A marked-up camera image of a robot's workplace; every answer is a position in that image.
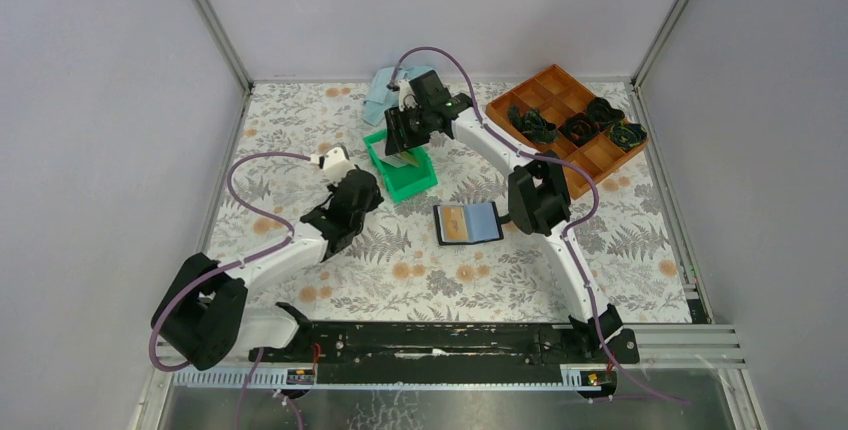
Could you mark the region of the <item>green plastic bin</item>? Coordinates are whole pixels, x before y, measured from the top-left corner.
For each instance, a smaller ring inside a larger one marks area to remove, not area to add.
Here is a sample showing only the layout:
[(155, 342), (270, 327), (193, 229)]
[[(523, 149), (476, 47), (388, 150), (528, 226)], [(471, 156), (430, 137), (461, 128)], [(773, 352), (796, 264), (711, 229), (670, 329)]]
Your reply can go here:
[(363, 138), (371, 162), (376, 167), (389, 195), (395, 203), (408, 200), (438, 184), (432, 161), (422, 147), (413, 148), (415, 164), (394, 166), (383, 160), (387, 131), (379, 130)]

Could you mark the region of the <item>gold credit card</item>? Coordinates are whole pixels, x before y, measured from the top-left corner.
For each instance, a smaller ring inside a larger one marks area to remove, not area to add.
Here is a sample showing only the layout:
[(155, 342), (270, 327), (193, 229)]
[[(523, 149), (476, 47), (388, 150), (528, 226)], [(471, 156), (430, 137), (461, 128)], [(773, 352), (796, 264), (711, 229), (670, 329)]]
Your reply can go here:
[(463, 206), (441, 206), (440, 224), (444, 241), (464, 242), (468, 239), (465, 208)]

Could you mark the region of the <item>black card holder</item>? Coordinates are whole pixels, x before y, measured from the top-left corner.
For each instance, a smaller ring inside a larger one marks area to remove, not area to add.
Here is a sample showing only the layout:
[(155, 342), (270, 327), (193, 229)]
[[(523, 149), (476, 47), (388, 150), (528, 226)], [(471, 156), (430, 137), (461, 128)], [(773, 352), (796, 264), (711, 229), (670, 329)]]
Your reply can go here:
[[(441, 206), (463, 206), (468, 228), (468, 239), (464, 242), (446, 242), (442, 238), (440, 224)], [(511, 221), (508, 214), (499, 215), (496, 203), (488, 201), (475, 204), (439, 204), (433, 206), (435, 234), (440, 246), (477, 245), (504, 239), (503, 227)]]

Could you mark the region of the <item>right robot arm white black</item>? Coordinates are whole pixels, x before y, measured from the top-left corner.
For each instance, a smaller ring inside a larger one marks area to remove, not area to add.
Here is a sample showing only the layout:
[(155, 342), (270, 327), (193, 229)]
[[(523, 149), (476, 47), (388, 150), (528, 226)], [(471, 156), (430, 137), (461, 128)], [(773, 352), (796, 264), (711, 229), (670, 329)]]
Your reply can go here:
[(523, 233), (536, 236), (554, 274), (560, 278), (577, 330), (575, 352), (597, 362), (613, 348), (623, 323), (615, 306), (602, 295), (578, 248), (571, 197), (564, 171), (569, 163), (542, 154), (498, 129), (478, 108), (472, 91), (452, 94), (439, 76), (428, 71), (412, 80), (392, 76), (388, 90), (398, 95), (385, 112), (386, 151), (397, 154), (423, 146), (442, 133), (482, 156), (507, 181), (507, 215)]

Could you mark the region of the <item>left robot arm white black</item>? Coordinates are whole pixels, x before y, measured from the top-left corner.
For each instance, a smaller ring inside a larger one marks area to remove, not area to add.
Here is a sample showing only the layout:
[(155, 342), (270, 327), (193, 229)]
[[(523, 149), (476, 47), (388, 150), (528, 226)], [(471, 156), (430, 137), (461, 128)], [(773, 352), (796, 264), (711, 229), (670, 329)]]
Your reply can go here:
[(359, 235), (366, 215), (383, 201), (376, 177), (358, 167), (329, 185), (328, 198), (304, 215), (278, 244), (240, 260), (220, 264), (203, 253), (188, 257), (151, 318), (151, 362), (162, 371), (156, 353), (167, 342), (197, 370), (207, 370), (233, 352), (271, 347), (296, 361), (309, 351), (303, 316), (286, 306), (247, 311), (248, 298), (283, 277), (325, 262)]

